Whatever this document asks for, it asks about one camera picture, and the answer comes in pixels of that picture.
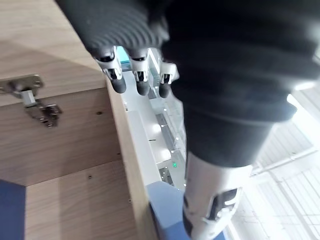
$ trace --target robotic hand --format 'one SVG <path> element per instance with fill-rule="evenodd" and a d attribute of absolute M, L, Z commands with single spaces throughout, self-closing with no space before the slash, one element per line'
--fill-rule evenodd
<path fill-rule="evenodd" d="M 288 94 L 320 76 L 320 1 L 56 1 L 116 92 L 126 85 L 114 46 L 127 49 L 141 95 L 149 90 L 148 48 L 177 65 L 173 81 L 176 65 L 161 64 L 159 94 L 171 86 L 183 103 L 183 223 L 193 240 L 214 239 L 272 126 L 296 112 Z"/>

